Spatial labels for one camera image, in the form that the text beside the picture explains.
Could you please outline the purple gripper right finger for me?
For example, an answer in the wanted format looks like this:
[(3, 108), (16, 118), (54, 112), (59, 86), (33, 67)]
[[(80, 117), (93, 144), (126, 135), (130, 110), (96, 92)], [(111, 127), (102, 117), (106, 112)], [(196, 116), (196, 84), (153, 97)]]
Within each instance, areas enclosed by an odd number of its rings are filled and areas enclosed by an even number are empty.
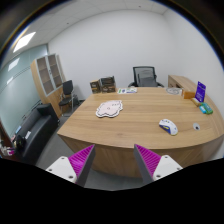
[(160, 156), (137, 144), (134, 145), (134, 156), (144, 184), (152, 183), (182, 169), (169, 155)]

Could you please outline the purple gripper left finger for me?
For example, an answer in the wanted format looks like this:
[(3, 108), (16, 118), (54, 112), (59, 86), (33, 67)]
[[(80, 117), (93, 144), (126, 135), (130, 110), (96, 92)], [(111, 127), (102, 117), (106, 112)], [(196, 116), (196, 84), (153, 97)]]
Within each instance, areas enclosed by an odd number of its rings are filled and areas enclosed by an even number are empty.
[(95, 146), (88, 146), (70, 157), (61, 156), (47, 171), (83, 187), (95, 158)]

